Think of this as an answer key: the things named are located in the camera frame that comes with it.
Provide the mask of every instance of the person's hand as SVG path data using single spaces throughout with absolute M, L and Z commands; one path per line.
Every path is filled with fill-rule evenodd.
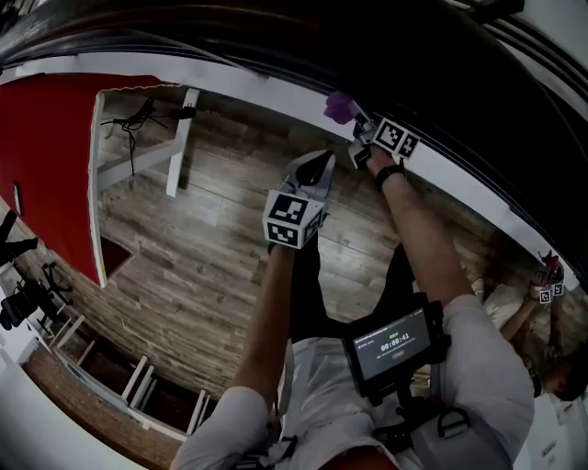
M 371 154 L 371 157 L 367 159 L 366 165 L 367 169 L 374 178 L 378 175 L 382 168 L 396 164 L 390 154 L 382 149 L 379 145 L 370 145 L 369 153 Z
M 548 272 L 547 271 L 536 271 L 535 275 L 531 278 L 529 283 L 528 295 L 533 300 L 539 300 L 541 291 L 548 283 Z

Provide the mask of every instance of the leg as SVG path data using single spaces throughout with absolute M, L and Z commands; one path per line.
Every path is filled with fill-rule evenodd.
M 321 256 L 318 241 L 315 234 L 294 258 L 288 334 L 292 342 L 306 338 L 341 338 L 345 325 L 330 319 L 324 309 L 319 284 Z
M 37 239 L 23 240 L 23 241 L 10 241 L 4 243 L 2 246 L 2 255 L 0 258 L 5 263 L 11 262 L 22 253 L 28 250 L 35 250 L 37 248 Z
M 12 226 L 15 225 L 16 221 L 17 214 L 15 214 L 12 210 L 9 210 L 4 217 L 4 220 L 2 221 L 2 225 L 0 225 L 0 242 L 6 241 L 8 234 L 10 233 Z
M 386 274 L 386 285 L 374 313 L 390 313 L 395 311 L 413 296 L 414 274 L 406 257 L 404 247 L 399 245 L 394 251 L 392 261 Z

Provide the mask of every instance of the screen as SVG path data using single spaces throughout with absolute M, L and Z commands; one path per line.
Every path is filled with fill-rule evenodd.
M 422 308 L 353 343 L 365 380 L 403 363 L 431 345 Z

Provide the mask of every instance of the timer display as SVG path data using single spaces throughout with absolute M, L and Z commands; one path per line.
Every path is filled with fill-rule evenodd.
M 364 380 L 403 363 L 431 345 L 422 308 L 353 343 Z
M 385 342 L 380 346 L 382 352 L 387 351 L 389 348 L 393 348 L 394 346 L 398 346 L 405 341 L 408 341 L 411 338 L 411 335 L 408 333 L 404 333 L 401 338 L 396 338 L 398 333 L 394 333 L 390 335 L 390 342 Z

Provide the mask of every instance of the black watch strap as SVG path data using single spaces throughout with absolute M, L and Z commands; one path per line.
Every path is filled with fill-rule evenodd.
M 382 192 L 382 186 L 384 185 L 384 182 L 388 179 L 388 177 L 391 174 L 395 174 L 395 173 L 402 173 L 404 176 L 406 176 L 406 173 L 404 172 L 404 165 L 403 165 L 402 160 L 401 160 L 400 165 L 386 166 L 386 167 L 382 168 L 379 171 L 379 173 L 376 175 L 376 187 L 377 187 L 379 193 Z

